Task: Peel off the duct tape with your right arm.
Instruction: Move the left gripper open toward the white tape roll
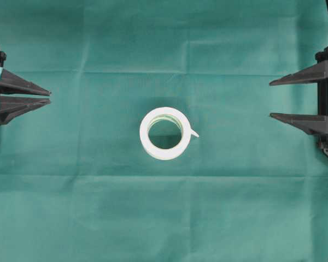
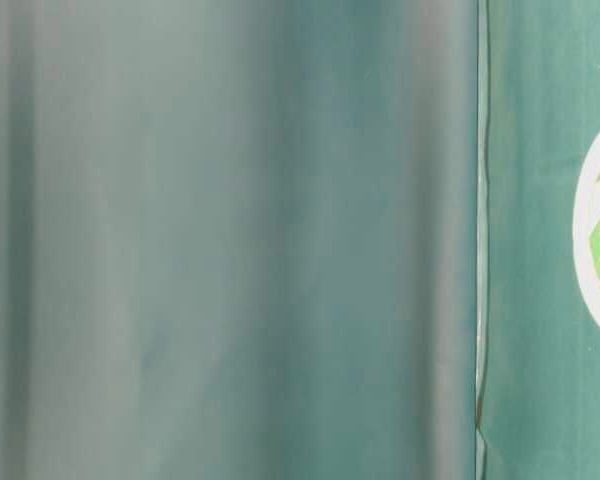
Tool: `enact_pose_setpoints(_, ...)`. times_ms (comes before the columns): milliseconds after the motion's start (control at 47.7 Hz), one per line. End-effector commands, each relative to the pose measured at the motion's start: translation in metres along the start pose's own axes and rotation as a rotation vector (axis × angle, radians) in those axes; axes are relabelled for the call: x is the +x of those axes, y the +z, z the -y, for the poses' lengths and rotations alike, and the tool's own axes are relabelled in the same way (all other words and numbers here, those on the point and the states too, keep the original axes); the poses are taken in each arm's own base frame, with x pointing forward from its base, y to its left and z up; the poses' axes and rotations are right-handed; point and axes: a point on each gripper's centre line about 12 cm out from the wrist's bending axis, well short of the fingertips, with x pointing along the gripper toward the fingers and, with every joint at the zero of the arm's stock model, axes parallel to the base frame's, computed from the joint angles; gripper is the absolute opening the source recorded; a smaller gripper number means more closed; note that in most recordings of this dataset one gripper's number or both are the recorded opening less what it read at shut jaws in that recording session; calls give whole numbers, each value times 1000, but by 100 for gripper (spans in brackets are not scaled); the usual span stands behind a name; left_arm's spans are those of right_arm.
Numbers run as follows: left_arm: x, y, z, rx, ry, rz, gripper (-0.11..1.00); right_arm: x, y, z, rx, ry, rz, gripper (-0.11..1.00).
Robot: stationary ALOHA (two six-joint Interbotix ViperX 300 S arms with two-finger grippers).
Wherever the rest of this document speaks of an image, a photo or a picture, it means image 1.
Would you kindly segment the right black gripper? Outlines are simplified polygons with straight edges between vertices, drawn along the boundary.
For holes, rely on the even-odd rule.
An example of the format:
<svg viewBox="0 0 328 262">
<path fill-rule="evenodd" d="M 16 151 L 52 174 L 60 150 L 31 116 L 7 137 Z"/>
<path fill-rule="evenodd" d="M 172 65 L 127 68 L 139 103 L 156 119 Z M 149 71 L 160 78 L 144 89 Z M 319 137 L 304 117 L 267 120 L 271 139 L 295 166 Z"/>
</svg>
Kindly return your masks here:
<svg viewBox="0 0 328 262">
<path fill-rule="evenodd" d="M 320 62 L 297 73 L 270 82 L 270 86 L 318 82 L 318 114 L 270 113 L 270 116 L 294 126 L 308 135 L 318 135 L 318 147 L 328 157 L 328 62 Z"/>
</svg>

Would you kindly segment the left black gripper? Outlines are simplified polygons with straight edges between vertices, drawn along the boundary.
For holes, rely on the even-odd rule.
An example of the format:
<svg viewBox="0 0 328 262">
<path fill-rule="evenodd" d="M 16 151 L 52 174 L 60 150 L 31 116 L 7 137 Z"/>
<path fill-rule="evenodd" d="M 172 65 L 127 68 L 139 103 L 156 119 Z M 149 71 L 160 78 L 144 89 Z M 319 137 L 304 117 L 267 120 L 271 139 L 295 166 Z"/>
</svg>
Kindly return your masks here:
<svg viewBox="0 0 328 262">
<path fill-rule="evenodd" d="M 49 96 L 50 91 L 26 81 L 3 68 L 6 54 L 0 51 L 0 93 Z M 10 122 L 29 111 L 50 104 L 50 99 L 0 96 L 0 122 Z"/>
</svg>

